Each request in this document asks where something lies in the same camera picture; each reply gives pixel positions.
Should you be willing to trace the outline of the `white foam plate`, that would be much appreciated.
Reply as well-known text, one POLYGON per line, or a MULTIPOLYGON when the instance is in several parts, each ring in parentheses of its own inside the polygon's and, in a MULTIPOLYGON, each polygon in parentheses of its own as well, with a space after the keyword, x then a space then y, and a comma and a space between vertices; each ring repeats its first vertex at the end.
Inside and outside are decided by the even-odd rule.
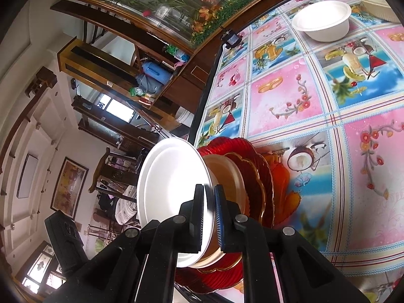
POLYGON ((137 184, 138 219, 142 227, 178 215, 181 204, 204 189, 202 246, 199 253, 178 254, 177 267, 192 267, 207 252, 214 229, 213 183, 208 167, 195 147, 181 138, 166 138, 148 153, 137 184))

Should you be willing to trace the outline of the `beige plastic bowl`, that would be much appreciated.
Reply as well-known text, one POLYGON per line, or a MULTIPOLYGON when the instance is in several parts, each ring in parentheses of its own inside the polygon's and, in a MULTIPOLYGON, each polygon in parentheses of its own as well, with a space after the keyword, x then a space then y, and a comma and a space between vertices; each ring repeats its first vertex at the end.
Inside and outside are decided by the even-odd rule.
MULTIPOLYGON (((223 155, 205 155, 203 160, 209 171, 213 174, 213 184, 222 185, 226 199, 238 204, 241 212, 249 212, 249 202, 244 181, 237 165, 223 155)), ((218 244, 216 223, 210 239, 210 244, 204 255, 191 266, 193 269, 209 267, 225 256, 218 244)))
POLYGON ((386 0, 360 0, 360 6, 351 6, 353 14, 369 15, 391 23, 401 23, 396 13, 386 0))

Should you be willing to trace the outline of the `white foam bowl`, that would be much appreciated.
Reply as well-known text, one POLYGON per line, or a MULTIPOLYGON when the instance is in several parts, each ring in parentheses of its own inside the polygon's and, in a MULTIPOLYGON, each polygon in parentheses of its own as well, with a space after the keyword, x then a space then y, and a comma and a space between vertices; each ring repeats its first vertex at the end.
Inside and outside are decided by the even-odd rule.
POLYGON ((345 2, 322 1, 298 11, 292 27, 318 42, 335 42, 349 31, 351 8, 345 2))

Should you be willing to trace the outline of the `red plastic plate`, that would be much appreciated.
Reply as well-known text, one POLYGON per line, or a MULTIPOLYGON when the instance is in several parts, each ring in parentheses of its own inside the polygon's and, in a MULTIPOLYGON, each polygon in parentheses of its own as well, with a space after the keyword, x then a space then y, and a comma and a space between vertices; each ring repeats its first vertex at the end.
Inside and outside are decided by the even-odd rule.
MULTIPOLYGON (((271 154, 259 154, 244 138, 219 137, 198 148, 201 156, 221 155, 231 159, 241 172, 247 207, 244 213, 263 227, 272 229, 298 208, 301 196, 288 191, 289 171, 271 154)), ((212 293, 229 289, 242 281, 241 253, 225 254, 209 267, 178 268, 175 282, 194 293, 212 293)))

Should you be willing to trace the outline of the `wooden chair with cushion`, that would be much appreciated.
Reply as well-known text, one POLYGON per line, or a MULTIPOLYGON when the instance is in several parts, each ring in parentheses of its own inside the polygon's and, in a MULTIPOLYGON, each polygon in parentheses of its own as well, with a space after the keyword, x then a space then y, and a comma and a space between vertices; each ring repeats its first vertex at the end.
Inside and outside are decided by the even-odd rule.
POLYGON ((138 157, 130 157, 114 153, 107 147, 93 173, 88 192, 117 199, 114 218, 120 225, 139 224, 136 189, 145 157, 145 150, 138 157))

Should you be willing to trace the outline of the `white bucket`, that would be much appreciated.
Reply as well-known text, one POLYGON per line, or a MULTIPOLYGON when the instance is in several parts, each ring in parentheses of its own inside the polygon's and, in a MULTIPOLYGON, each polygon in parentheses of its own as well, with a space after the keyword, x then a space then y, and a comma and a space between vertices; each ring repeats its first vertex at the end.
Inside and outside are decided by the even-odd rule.
POLYGON ((192 112, 189 112, 188 110, 184 109, 183 107, 179 107, 177 110, 177 113, 175 114, 175 120, 183 124, 187 127, 192 126, 194 114, 192 112))

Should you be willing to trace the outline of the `colourful patterned tablecloth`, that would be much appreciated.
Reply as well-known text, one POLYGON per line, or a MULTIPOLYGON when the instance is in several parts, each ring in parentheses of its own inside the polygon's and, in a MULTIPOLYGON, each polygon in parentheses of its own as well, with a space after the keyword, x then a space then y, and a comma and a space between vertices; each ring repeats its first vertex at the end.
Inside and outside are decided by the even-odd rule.
POLYGON ((223 49, 195 145, 245 138, 290 174, 300 232, 371 302, 403 276, 403 26, 367 14, 318 42, 292 27, 287 0, 223 49))

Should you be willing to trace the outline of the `blue water jug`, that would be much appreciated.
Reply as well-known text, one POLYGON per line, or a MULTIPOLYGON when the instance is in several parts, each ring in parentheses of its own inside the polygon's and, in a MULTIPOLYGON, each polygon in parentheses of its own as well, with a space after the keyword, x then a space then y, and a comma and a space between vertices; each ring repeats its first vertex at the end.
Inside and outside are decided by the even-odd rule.
POLYGON ((153 62, 143 63, 142 70, 147 76, 152 77, 153 79, 159 81, 163 85, 166 85, 172 77, 171 72, 167 71, 165 68, 153 62))

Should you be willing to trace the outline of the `small black clock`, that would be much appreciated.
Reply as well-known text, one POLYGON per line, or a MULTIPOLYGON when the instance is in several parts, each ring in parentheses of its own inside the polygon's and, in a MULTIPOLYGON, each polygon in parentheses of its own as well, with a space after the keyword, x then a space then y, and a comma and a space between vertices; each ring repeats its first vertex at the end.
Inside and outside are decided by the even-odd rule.
POLYGON ((232 29, 224 30, 220 39, 226 49, 236 48, 242 42, 242 37, 232 29))

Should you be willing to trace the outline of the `framed wall painting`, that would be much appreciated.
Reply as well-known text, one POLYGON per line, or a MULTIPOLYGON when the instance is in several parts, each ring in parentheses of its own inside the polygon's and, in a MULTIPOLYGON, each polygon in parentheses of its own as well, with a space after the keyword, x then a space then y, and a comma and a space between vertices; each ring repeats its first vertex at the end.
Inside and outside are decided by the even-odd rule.
POLYGON ((56 181, 50 208, 53 211, 61 211, 74 220, 87 174, 88 168, 65 157, 56 181))

